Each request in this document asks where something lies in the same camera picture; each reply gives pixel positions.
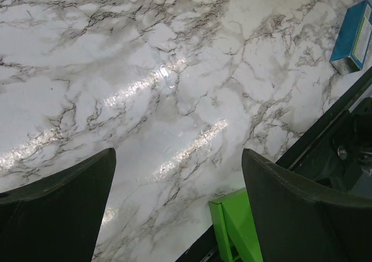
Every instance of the white marble surface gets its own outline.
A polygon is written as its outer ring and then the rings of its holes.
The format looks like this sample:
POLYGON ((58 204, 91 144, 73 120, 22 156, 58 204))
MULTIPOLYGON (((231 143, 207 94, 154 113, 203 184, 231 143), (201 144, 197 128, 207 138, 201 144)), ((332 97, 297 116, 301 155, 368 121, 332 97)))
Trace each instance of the white marble surface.
POLYGON ((0 0, 0 191, 107 147, 94 261, 174 261, 356 81, 328 60, 355 0, 0 0))

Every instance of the small cardboard box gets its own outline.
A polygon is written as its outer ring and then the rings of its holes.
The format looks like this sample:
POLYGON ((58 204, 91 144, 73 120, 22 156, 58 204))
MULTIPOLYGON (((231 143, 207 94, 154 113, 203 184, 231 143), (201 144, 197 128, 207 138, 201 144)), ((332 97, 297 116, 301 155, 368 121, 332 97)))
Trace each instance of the small cardboard box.
POLYGON ((367 0, 346 12, 330 60, 341 75, 363 68, 372 32, 371 12, 372 6, 367 0))

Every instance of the green object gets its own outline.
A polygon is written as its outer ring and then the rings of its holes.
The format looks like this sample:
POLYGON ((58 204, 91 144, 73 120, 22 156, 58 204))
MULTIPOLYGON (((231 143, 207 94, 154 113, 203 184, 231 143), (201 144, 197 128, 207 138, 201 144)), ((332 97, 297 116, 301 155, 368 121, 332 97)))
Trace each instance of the green object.
POLYGON ((263 262, 246 189, 210 201, 209 208, 221 259, 263 262))

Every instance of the blue box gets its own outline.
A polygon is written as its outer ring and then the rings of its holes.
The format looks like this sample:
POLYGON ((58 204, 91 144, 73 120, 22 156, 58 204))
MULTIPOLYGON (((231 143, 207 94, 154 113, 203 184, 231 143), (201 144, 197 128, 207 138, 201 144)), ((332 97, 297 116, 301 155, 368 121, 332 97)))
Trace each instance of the blue box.
POLYGON ((363 68, 372 32, 372 6, 368 0, 346 12, 331 56, 331 64, 341 75, 363 68))

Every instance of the white label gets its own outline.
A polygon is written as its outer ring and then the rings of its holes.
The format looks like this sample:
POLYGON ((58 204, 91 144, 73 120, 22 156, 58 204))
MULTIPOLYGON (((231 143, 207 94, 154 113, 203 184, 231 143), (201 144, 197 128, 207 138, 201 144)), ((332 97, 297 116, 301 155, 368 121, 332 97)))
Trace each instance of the white label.
POLYGON ((356 41, 356 45, 354 47, 354 56, 363 63, 364 56, 366 55, 367 51, 367 46, 368 42, 371 37, 371 31, 372 31, 372 25, 366 19, 365 17, 363 18, 363 24, 362 24, 362 29, 360 30, 358 39, 356 41))
POLYGON ((364 16, 365 18, 367 18, 367 20, 370 20, 370 17, 371 17, 371 7, 369 5, 367 5, 366 7, 366 11, 364 11, 364 16))

